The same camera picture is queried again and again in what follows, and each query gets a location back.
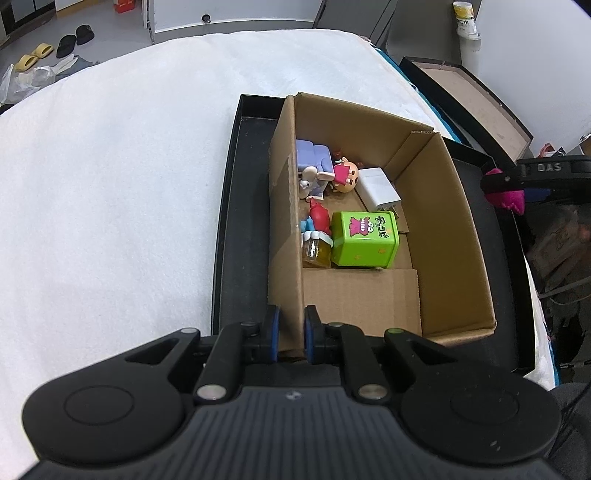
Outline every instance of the slipper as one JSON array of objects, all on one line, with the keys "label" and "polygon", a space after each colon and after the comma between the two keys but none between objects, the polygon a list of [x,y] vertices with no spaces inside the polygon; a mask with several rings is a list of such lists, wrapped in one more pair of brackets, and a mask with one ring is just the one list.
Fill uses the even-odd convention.
[{"label": "slipper", "polygon": [[14,66],[15,72],[24,72],[25,70],[30,69],[33,65],[37,63],[39,60],[37,57],[33,55],[24,54],[18,63]]},{"label": "slipper", "polygon": [[81,25],[76,29],[76,45],[84,45],[95,37],[90,25]]},{"label": "slipper", "polygon": [[62,37],[60,40],[60,44],[57,46],[56,58],[62,59],[63,57],[67,57],[70,53],[74,51],[75,45],[75,35],[66,35],[65,37]]},{"label": "slipper", "polygon": [[33,50],[31,55],[33,55],[34,57],[37,57],[38,59],[44,59],[52,51],[53,51],[53,47],[51,45],[49,45],[48,43],[42,43],[35,50]]}]

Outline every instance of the grey floor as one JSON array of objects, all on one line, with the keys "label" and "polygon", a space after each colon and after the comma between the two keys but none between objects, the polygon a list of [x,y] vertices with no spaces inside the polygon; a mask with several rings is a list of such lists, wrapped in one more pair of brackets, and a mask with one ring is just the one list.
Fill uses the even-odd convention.
[{"label": "grey floor", "polygon": [[[135,10],[118,14],[113,9],[113,2],[104,0],[63,18],[54,16],[45,25],[1,48],[0,77],[11,63],[18,62],[23,54],[31,53],[40,43],[49,43],[57,50],[60,39],[64,35],[75,34],[76,28],[83,24],[92,27],[95,37],[85,45],[76,46],[74,54],[88,61],[103,62],[152,44],[150,34],[144,28],[141,1],[136,1]],[[56,52],[53,51],[35,66],[55,65],[57,62]]]}]

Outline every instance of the black slipper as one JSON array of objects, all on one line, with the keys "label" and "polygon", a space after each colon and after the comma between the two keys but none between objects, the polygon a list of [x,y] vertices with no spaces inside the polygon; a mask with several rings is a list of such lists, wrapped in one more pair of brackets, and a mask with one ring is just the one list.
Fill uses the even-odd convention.
[{"label": "black slipper", "polygon": [[75,35],[66,35],[65,37],[62,37],[60,40],[60,44],[57,46],[56,57],[58,59],[67,57],[70,53],[74,51],[74,45],[76,45]]},{"label": "black slipper", "polygon": [[95,37],[90,25],[81,25],[76,29],[76,44],[84,45]]}]

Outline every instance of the white wall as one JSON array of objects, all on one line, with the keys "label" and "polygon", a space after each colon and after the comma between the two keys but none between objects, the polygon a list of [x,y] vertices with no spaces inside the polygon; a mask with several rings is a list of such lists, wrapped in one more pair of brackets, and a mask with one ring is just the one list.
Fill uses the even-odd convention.
[{"label": "white wall", "polygon": [[591,132],[591,18],[572,0],[482,0],[478,76],[534,135],[571,150]]},{"label": "white wall", "polygon": [[154,0],[155,30],[232,20],[314,21],[321,0]]}]

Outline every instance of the cardboard box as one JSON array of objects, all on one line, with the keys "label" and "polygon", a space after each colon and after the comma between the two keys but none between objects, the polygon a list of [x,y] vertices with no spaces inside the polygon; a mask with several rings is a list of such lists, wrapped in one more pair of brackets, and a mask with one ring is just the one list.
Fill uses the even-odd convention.
[{"label": "cardboard box", "polygon": [[[400,246],[388,270],[303,268],[296,138],[381,167],[402,198]],[[269,152],[268,301],[282,310],[280,348],[304,345],[304,306],[324,323],[358,325],[366,335],[389,327],[445,345],[493,334],[486,268],[452,159],[431,127],[365,106],[306,93],[285,100]],[[366,209],[355,192],[332,194],[329,212]]]},{"label": "cardboard box", "polygon": [[[444,111],[444,116],[449,115],[497,163],[527,156],[533,135],[493,91],[463,66],[405,57],[400,68],[433,105]],[[498,166],[501,170],[512,167]]]}]

